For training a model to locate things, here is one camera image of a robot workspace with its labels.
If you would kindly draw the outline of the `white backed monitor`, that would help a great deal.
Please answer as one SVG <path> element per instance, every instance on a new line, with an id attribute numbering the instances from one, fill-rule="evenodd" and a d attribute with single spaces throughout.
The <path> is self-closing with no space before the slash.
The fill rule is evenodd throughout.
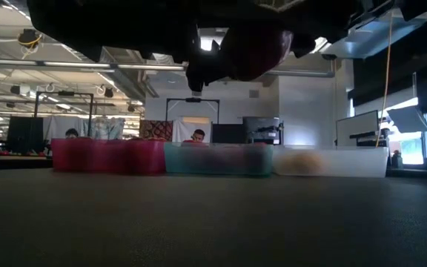
<path id="1" fill-rule="evenodd" d="M 336 139 L 339 147 L 351 147 L 357 144 L 351 135 L 375 132 L 379 129 L 378 111 L 369 111 L 353 117 L 336 121 Z"/>

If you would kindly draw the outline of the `white plastic basket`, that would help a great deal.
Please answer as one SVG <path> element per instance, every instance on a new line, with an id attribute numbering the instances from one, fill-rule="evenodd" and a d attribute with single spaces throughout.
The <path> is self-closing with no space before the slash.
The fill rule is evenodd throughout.
<path id="1" fill-rule="evenodd" d="M 305 176 L 285 174 L 281 161 L 288 155 L 312 152 L 321 156 L 324 166 L 317 174 Z M 365 177 L 383 178 L 386 173 L 388 149 L 384 147 L 276 146 L 272 156 L 273 172 L 298 177 Z"/>

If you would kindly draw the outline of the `orange yellow lemon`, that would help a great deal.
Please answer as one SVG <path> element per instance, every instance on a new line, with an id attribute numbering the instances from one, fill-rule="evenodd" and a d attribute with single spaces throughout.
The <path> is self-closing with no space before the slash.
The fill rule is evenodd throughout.
<path id="1" fill-rule="evenodd" d="M 281 161 L 285 174 L 305 176 L 319 173 L 324 166 L 320 155 L 312 152 L 301 152 L 288 155 Z"/>

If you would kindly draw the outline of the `grey angled panel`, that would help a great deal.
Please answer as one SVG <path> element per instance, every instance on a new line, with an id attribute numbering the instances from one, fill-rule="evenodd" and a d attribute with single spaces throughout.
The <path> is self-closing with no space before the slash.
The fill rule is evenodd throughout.
<path id="1" fill-rule="evenodd" d="M 402 134 L 427 131 L 427 121 L 417 106 L 392 109 L 388 115 Z"/>

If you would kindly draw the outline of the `pink plastic basket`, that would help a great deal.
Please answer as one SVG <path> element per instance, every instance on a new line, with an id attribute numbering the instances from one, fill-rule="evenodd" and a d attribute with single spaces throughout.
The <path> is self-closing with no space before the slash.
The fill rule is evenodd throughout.
<path id="1" fill-rule="evenodd" d="M 53 139 L 53 169 L 65 172 L 157 175 L 166 172 L 164 142 Z"/>

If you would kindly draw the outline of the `red patterned cloth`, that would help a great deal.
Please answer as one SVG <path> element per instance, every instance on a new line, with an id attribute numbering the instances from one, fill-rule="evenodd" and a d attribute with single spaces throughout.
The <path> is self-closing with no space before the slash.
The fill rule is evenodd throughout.
<path id="1" fill-rule="evenodd" d="M 143 139 L 163 139 L 171 141 L 173 136 L 173 122 L 159 120 L 141 120 L 139 123 L 139 137 Z"/>

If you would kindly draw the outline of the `blue patterned cloth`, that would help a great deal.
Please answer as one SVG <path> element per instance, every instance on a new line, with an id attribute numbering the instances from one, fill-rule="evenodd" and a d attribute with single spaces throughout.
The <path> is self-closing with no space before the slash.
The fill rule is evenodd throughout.
<path id="1" fill-rule="evenodd" d="M 122 139 L 125 120 L 123 118 L 97 117 L 91 120 L 90 136 L 92 139 Z"/>

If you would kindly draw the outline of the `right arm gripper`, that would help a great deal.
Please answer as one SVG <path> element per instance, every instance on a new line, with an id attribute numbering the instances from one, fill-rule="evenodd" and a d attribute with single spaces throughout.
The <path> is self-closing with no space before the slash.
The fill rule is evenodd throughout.
<path id="1" fill-rule="evenodd" d="M 290 51 L 296 58 L 308 55 L 315 49 L 317 37 L 335 43 L 352 28 L 376 19 L 394 6 L 395 0 L 294 0 L 282 10 L 285 23 L 294 32 Z"/>

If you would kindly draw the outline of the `white cloth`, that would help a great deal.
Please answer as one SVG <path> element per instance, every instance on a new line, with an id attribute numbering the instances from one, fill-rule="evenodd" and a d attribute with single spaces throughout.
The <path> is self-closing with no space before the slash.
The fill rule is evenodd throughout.
<path id="1" fill-rule="evenodd" d="M 68 116 L 49 116 L 43 118 L 43 137 L 51 140 L 64 139 L 69 129 L 75 129 L 80 136 L 87 136 L 88 119 Z"/>
<path id="2" fill-rule="evenodd" d="M 191 135 L 196 129 L 202 129 L 205 132 L 204 143 L 211 141 L 211 123 L 194 123 L 185 122 L 183 119 L 173 121 L 173 142 L 183 142 L 185 140 L 192 140 Z"/>

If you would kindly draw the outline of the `black monitor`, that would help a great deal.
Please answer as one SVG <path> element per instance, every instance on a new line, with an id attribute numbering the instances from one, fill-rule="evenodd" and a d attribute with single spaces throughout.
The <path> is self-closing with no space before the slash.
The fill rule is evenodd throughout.
<path id="1" fill-rule="evenodd" d="M 222 144 L 244 144 L 245 127 L 243 124 L 213 124 L 211 141 Z"/>
<path id="2" fill-rule="evenodd" d="M 36 153 L 44 150 L 43 118 L 10 117 L 7 132 L 7 148 L 14 153 Z"/>

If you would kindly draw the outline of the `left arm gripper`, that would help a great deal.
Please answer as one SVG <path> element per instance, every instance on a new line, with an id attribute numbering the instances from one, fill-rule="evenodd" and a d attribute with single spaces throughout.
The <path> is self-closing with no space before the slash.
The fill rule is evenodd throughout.
<path id="1" fill-rule="evenodd" d="M 226 26 L 236 12 L 236 0 L 123 0 L 123 4 L 124 48 L 143 57 L 162 53 L 175 62 L 189 62 L 186 76 L 193 92 L 222 78 L 221 57 L 201 48 L 199 29 Z"/>

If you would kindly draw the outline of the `black table mat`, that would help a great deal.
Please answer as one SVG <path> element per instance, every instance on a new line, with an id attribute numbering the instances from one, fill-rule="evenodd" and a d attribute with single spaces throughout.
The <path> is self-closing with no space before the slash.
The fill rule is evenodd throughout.
<path id="1" fill-rule="evenodd" d="M 0 171 L 14 266 L 427 266 L 427 180 Z"/>

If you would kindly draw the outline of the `teal plastic basket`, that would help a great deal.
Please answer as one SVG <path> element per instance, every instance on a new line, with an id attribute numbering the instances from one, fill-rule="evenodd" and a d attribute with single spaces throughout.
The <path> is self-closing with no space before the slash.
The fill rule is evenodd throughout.
<path id="1" fill-rule="evenodd" d="M 272 172 L 273 145 L 208 144 L 208 147 L 186 147 L 181 146 L 181 142 L 166 142 L 166 171 L 175 174 L 259 177 Z"/>

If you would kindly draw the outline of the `dark red apple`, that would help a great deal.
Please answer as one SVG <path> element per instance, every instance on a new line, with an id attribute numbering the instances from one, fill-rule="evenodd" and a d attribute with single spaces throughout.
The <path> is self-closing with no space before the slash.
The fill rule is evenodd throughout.
<path id="1" fill-rule="evenodd" d="M 293 33 L 278 27 L 231 27 L 219 49 L 221 69 L 232 79 L 254 80 L 285 60 Z"/>

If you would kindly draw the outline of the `dark grey machine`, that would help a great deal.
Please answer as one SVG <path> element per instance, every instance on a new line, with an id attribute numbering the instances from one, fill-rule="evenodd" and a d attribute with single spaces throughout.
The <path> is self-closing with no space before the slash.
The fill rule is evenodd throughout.
<path id="1" fill-rule="evenodd" d="M 247 143 L 281 145 L 283 123 L 279 117 L 247 116 L 242 118 Z"/>

